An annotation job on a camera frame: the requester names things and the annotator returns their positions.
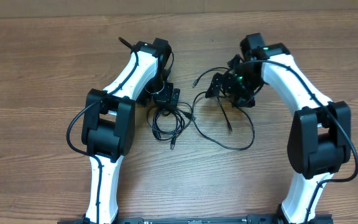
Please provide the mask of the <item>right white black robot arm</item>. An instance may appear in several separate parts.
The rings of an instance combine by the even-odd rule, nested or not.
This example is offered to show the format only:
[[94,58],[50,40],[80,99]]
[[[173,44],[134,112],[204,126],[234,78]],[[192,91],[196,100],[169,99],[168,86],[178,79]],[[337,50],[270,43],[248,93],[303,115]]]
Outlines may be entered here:
[[265,44],[262,34],[247,35],[241,55],[216,73],[206,98],[233,97],[236,108],[253,107],[256,94],[270,85],[293,117],[287,155],[294,170],[290,189],[271,223],[332,223],[317,215],[318,200],[330,182],[358,174],[358,155],[351,141],[351,109],[321,93],[302,73],[283,43]]

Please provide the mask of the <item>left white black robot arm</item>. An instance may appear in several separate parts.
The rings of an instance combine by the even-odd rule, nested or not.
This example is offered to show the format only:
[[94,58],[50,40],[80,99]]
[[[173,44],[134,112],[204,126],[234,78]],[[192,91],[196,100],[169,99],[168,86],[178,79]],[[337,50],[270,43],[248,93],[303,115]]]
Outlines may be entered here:
[[[170,89],[166,65],[174,60],[174,54],[167,40],[156,38],[151,44],[139,41],[135,45],[120,41],[131,51],[128,64],[103,90],[88,92],[85,107],[73,118],[66,133],[69,147],[88,156],[91,163],[89,205],[77,223],[118,222],[119,172],[134,141],[135,104]],[[70,140],[79,118],[83,118],[83,152]]]

